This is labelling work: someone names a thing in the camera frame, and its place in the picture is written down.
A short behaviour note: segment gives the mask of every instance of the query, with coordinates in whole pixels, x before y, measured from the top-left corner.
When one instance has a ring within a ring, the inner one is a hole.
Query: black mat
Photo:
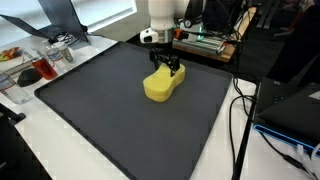
[[[185,81],[156,103],[142,85],[154,72],[148,52],[118,43],[35,94],[130,179],[189,179],[232,76],[181,61]]]

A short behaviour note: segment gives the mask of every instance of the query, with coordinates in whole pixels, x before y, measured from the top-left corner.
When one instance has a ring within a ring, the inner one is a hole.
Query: desk
[[[85,62],[116,43],[116,41],[101,37],[89,36],[89,38],[91,45],[75,51],[71,50],[76,65]],[[19,44],[19,46],[25,45],[37,48],[41,45],[38,42],[42,40],[41,38],[28,37],[8,46]],[[47,82],[47,80],[41,79],[31,86],[25,87],[24,89],[32,96],[32,99],[23,105],[13,104],[2,94],[0,95],[0,101],[17,113],[23,112],[26,114],[27,118],[15,127],[52,179],[127,179],[84,137],[34,96],[34,90]],[[239,87],[244,94],[249,95],[252,95],[256,89],[254,84],[242,80],[239,81]],[[232,99],[236,96],[238,94],[231,85],[191,179],[231,179],[232,154],[228,133],[228,110]],[[241,101],[237,101],[232,111],[234,117],[232,130],[236,153],[239,151],[247,120],[242,108]]]
[[[250,8],[247,11],[247,13],[243,15],[243,20],[240,22],[240,24],[236,26],[236,27],[239,27],[238,31],[241,36],[244,35],[247,28],[249,27],[250,22],[256,13],[256,10],[257,8],[255,7]],[[229,62],[236,50],[233,45],[227,45],[225,49],[222,51],[222,53],[218,55],[214,52],[214,50],[209,51],[201,48],[200,46],[185,45],[184,43],[175,42],[173,44],[173,47],[181,51],[186,51],[189,53],[197,54],[197,55],[204,56],[211,59],[216,59],[223,62]]]

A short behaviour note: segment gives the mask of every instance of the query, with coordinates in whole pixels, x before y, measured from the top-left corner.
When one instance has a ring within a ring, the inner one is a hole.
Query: red object
[[[57,77],[57,72],[51,67],[45,58],[33,59],[32,65],[46,80],[51,80]]]

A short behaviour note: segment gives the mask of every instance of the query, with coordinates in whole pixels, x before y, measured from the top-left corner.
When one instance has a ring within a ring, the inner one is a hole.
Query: yellow object
[[[144,92],[148,98],[154,101],[166,101],[174,88],[183,82],[185,71],[185,67],[180,64],[179,70],[171,77],[170,68],[161,64],[155,73],[143,80]]]

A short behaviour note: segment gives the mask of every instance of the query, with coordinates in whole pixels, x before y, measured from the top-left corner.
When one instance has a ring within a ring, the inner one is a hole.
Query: window
[[[136,12],[135,0],[71,0],[80,22],[89,32]],[[0,14],[19,17],[36,29],[50,23],[38,0],[0,0]],[[0,17],[0,46],[29,36]]]

